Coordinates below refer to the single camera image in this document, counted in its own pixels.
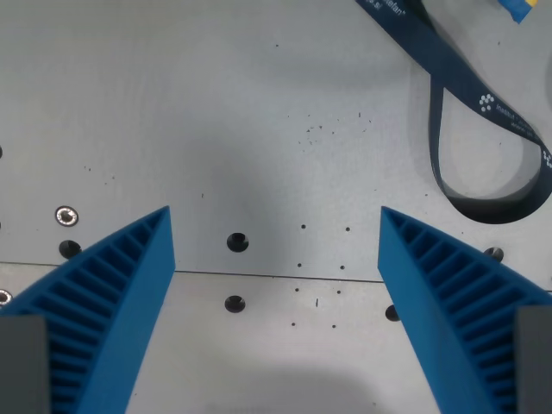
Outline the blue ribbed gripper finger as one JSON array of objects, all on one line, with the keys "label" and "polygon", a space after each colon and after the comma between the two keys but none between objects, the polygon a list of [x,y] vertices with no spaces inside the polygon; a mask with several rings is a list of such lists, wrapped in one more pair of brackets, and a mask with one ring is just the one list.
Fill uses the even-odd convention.
[{"label": "blue ribbed gripper finger", "polygon": [[77,254],[1,310],[46,322],[53,413],[126,411],[175,272],[169,207]]},{"label": "blue ribbed gripper finger", "polygon": [[514,317],[551,296],[491,256],[380,211],[378,269],[442,413],[515,413]]}]

